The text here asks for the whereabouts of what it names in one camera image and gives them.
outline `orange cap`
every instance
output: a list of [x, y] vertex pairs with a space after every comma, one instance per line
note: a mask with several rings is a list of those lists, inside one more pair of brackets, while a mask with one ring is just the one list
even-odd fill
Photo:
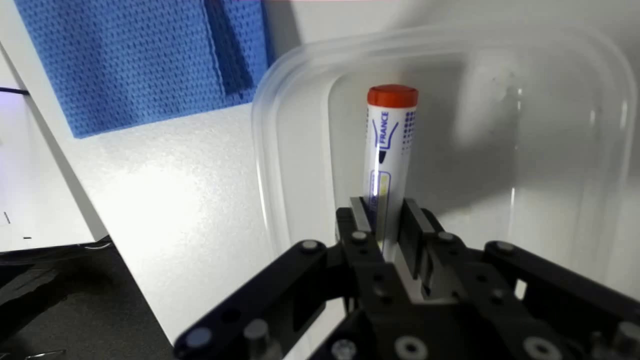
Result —
[[382, 84], [368, 90], [368, 103], [382, 107], [416, 107], [417, 90], [402, 84]]

